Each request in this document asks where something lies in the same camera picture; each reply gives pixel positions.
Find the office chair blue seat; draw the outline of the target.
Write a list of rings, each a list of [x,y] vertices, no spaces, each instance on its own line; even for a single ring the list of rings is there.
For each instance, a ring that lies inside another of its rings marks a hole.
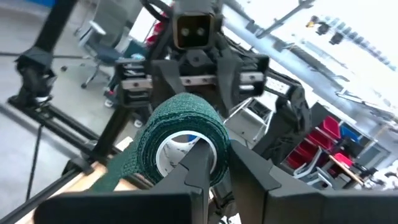
[[[79,38],[78,46],[93,58],[94,73],[81,84],[85,89],[97,76],[100,66],[113,67],[123,55],[116,49],[120,43],[128,19],[127,10],[115,0],[99,0],[92,20],[88,21],[87,30],[82,27],[75,31]]]

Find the red and black object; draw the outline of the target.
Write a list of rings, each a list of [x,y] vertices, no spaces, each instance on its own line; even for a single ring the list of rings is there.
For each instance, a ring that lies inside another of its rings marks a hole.
[[[151,47],[156,39],[158,38],[159,34],[163,31],[164,29],[164,23],[163,22],[157,22],[152,30],[152,33],[148,38],[146,38],[146,46]]]

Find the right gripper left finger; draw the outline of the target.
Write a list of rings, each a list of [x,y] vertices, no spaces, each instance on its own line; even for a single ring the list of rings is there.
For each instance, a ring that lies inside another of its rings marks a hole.
[[[212,159],[210,145],[199,140],[151,189],[156,204],[150,209],[149,224],[207,224]]]

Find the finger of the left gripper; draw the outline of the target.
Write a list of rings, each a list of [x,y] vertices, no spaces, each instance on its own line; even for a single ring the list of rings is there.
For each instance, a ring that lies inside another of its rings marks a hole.
[[[158,107],[165,100],[185,92],[180,79],[178,62],[175,60],[153,60],[151,62],[152,94],[151,104]]]
[[[229,111],[239,103],[241,64],[241,59],[235,55],[222,56],[217,60],[217,108],[223,117],[229,116]]]

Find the blue plastic bin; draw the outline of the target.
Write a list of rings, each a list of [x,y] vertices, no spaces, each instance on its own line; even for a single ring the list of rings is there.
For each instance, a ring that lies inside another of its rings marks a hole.
[[[351,126],[343,124],[340,126],[340,135],[341,138],[350,138],[353,141],[358,142],[361,134]]]

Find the dark green elastic bandage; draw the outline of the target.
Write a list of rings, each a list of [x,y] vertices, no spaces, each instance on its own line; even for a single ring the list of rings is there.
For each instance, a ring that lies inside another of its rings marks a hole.
[[[157,184],[163,176],[156,168],[156,151],[165,138],[179,131],[204,134],[213,143],[217,163],[210,175],[210,185],[218,184],[228,169],[228,132],[216,110],[206,100],[191,93],[180,93],[154,110],[133,142],[108,162],[107,173],[90,190],[112,192],[120,179],[133,174],[141,174]]]

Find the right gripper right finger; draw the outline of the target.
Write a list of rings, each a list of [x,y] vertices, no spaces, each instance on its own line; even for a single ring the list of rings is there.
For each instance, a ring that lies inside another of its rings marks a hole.
[[[272,163],[232,140],[228,164],[241,223],[265,224],[268,191],[281,187],[270,175]]]

